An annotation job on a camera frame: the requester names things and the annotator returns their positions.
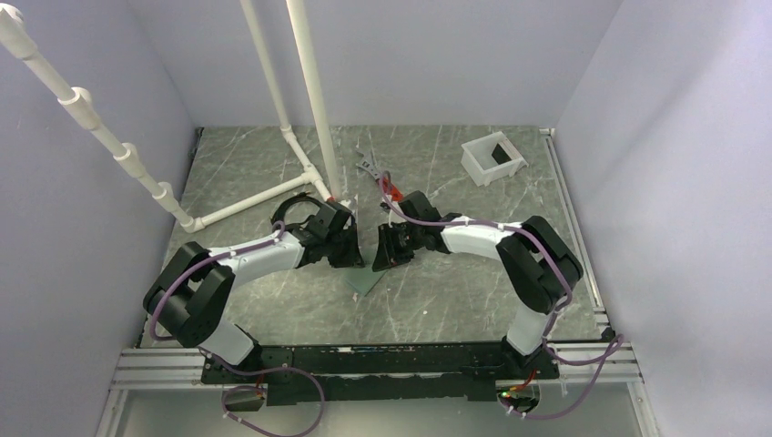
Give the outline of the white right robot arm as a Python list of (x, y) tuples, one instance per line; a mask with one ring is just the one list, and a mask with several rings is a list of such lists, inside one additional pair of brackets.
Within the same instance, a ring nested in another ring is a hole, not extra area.
[(418, 249), (500, 261), (520, 302), (504, 337), (509, 347), (502, 353), (502, 366), (514, 378), (526, 376), (536, 366), (551, 317), (584, 275), (577, 257), (541, 216), (509, 224), (458, 213), (442, 216), (420, 191), (403, 197), (398, 210), (403, 222), (378, 227), (371, 268), (383, 271), (406, 264)]

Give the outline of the green card holder wallet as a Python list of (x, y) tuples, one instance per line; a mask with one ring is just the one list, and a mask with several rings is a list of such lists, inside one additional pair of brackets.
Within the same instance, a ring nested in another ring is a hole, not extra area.
[(385, 271), (374, 271), (372, 267), (348, 269), (343, 276), (344, 282), (353, 290), (353, 296), (365, 297), (381, 280)]

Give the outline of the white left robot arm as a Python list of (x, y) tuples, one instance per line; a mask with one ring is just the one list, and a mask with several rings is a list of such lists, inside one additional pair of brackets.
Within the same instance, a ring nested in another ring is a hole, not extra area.
[(245, 330), (228, 321), (232, 291), (269, 274), (327, 260), (334, 269), (360, 268), (354, 213), (334, 200), (301, 193), (270, 218), (271, 232), (238, 245), (207, 249), (196, 241), (182, 245), (150, 287), (143, 308), (150, 336), (198, 348), (240, 382), (263, 369), (262, 348)]

